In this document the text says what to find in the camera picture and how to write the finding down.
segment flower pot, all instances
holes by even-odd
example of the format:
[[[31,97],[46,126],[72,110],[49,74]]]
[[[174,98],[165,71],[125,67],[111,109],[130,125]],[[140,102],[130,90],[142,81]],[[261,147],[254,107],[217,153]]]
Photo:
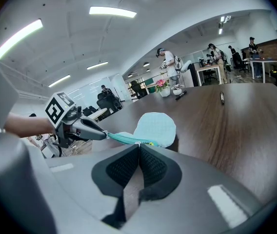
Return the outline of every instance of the flower pot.
[[[176,90],[173,90],[173,94],[176,95],[176,96],[179,96],[180,94],[182,94],[182,89],[176,89]]]
[[[162,97],[167,97],[170,95],[170,87],[164,88],[162,91],[159,91]]]

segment wood grain surface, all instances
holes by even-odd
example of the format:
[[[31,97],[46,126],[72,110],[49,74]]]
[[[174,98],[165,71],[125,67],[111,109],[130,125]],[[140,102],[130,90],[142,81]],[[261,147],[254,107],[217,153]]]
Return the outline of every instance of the wood grain surface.
[[[277,87],[244,83],[186,90],[178,101],[174,95],[149,94],[99,126],[111,133],[133,133],[144,113],[166,113],[177,126],[175,142],[168,149],[209,162],[243,184],[262,203],[276,197]],[[120,145],[112,139],[93,141],[92,151]]]

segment brick wall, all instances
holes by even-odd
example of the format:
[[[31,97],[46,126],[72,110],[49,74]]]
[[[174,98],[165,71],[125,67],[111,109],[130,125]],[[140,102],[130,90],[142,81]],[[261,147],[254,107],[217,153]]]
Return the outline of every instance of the brick wall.
[[[255,44],[258,46],[258,49],[263,50],[263,54],[260,54],[260,57],[273,58],[274,60],[277,60],[277,39],[259,43],[259,44],[255,41]],[[248,48],[244,48],[242,50],[245,51],[247,58],[249,58]],[[266,73],[269,73],[269,68],[270,70],[273,69],[273,66],[270,63],[265,63],[264,66],[265,66]]]

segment black and white square marker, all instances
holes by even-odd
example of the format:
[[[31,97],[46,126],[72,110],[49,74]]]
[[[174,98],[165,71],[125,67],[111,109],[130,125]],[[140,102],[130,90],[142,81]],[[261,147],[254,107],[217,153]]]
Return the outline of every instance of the black and white square marker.
[[[60,104],[57,102],[55,98],[53,98],[49,105],[46,107],[45,112],[51,119],[51,121],[56,124],[58,120],[61,118],[61,116],[64,113],[64,110],[60,106]]]
[[[58,93],[57,95],[62,99],[63,102],[67,104],[67,106],[71,107],[74,104],[74,102],[68,97],[67,94]]]

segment beige pants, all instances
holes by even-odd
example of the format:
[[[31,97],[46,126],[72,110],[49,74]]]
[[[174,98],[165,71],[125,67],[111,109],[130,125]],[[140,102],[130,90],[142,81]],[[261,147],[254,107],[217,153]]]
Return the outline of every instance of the beige pants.
[[[221,74],[221,83],[227,83],[227,79],[226,79],[226,75],[224,72],[224,62],[222,59],[218,60],[218,65],[219,65],[219,69],[220,69],[220,74]]]

